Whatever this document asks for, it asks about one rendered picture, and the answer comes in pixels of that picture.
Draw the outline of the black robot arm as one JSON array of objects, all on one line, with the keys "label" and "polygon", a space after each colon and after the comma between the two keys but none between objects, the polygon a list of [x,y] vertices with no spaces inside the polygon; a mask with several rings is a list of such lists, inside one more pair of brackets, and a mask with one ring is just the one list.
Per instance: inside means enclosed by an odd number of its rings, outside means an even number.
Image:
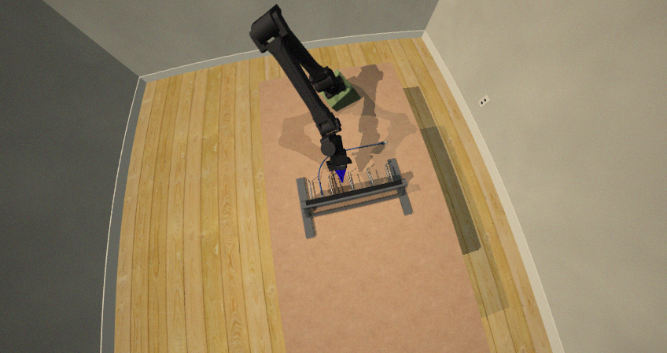
[{"label": "black robot arm", "polygon": [[[336,164],[338,170],[345,170],[348,164],[346,149],[342,149],[341,136],[336,135],[342,131],[340,120],[335,118],[317,94],[325,92],[327,99],[339,94],[346,89],[342,78],[339,75],[336,77],[328,66],[324,68],[315,61],[289,29],[278,5],[252,24],[249,35],[261,53],[269,51],[273,55],[308,107],[322,137],[322,153],[330,157],[331,164]],[[275,39],[267,42],[272,37]],[[309,79],[301,66],[311,75]]]}]

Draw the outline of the grey patch panel rack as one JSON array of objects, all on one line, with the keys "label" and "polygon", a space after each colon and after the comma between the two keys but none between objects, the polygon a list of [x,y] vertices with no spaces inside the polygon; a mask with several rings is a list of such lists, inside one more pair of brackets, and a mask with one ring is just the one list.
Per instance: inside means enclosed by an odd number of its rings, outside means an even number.
[{"label": "grey patch panel rack", "polygon": [[[321,197],[320,198],[315,198],[315,199],[313,199],[312,191],[311,191],[311,184],[309,184],[310,185],[309,189],[310,189],[310,194],[311,194],[311,200],[308,200],[304,178],[298,178],[297,179],[297,189],[298,189],[298,194],[299,194],[299,199],[300,199],[300,208],[301,208],[301,213],[302,213],[302,218],[303,218],[303,223],[304,223],[304,231],[305,231],[306,238],[310,238],[310,237],[315,236],[313,226],[312,226],[311,217],[330,214],[330,213],[337,212],[337,211],[344,211],[344,210],[351,209],[351,208],[357,208],[357,207],[361,207],[361,206],[364,206],[364,205],[381,202],[381,201],[384,201],[384,200],[394,199],[394,198],[397,198],[397,197],[400,198],[400,203],[401,203],[404,215],[411,214],[412,213],[411,206],[409,204],[409,200],[407,198],[407,194],[406,194],[406,191],[405,191],[405,186],[407,186],[407,181],[406,181],[406,179],[401,178],[400,172],[399,172],[399,169],[397,167],[395,159],[388,160],[388,163],[389,163],[389,168],[390,168],[389,171],[391,171],[389,173],[390,173],[390,175],[392,175],[391,178],[393,178],[392,182],[389,181],[387,183],[383,183],[383,184],[376,185],[376,186],[374,186],[374,183],[372,183],[373,186],[370,184],[371,185],[370,187],[354,190],[353,185],[352,185],[352,180],[351,180],[351,178],[349,178],[352,191],[333,194],[333,190],[331,190],[332,195],[324,197],[323,194],[321,193]],[[385,169],[387,169],[386,165],[385,165]],[[337,209],[334,209],[334,210],[323,211],[323,212],[319,212],[319,213],[315,213],[315,214],[310,213],[310,209],[313,209],[313,208],[319,208],[319,207],[323,207],[323,206],[327,206],[327,205],[331,205],[331,204],[337,204],[337,203],[345,202],[345,201],[348,201],[348,200],[355,200],[355,199],[359,199],[359,198],[362,198],[362,197],[368,197],[368,196],[372,196],[372,195],[375,195],[375,194],[379,194],[379,192],[380,193],[385,193],[385,192],[393,191],[393,190],[397,190],[398,194],[394,195],[394,196],[391,196],[391,197],[385,197],[385,198],[381,198],[381,199],[377,199],[377,200],[372,200],[372,201],[364,202],[364,203],[361,203],[361,204],[354,204],[354,205],[351,205],[351,206],[347,206],[347,207],[343,207],[343,208],[337,208]],[[370,194],[370,195],[368,195],[368,194]],[[301,205],[302,205],[302,207],[301,207]]]}]

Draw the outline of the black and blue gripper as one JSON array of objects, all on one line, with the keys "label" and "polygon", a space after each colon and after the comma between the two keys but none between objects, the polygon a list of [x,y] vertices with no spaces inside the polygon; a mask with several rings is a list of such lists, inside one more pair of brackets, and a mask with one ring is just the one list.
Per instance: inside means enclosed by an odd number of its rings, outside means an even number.
[{"label": "black and blue gripper", "polygon": [[[349,157],[347,157],[347,159],[348,159],[348,164],[352,164],[352,160],[351,160]],[[344,181],[344,176],[345,176],[345,172],[346,172],[346,168],[345,168],[345,170],[341,170],[341,171],[340,171],[340,170],[337,169],[337,165],[336,165],[336,164],[334,164],[334,165],[331,164],[330,160],[326,162],[326,165],[327,165],[327,167],[329,168],[329,171],[336,171],[337,175],[339,176],[339,178],[340,178],[340,180],[341,180],[341,183],[343,183],[343,181]]]}]

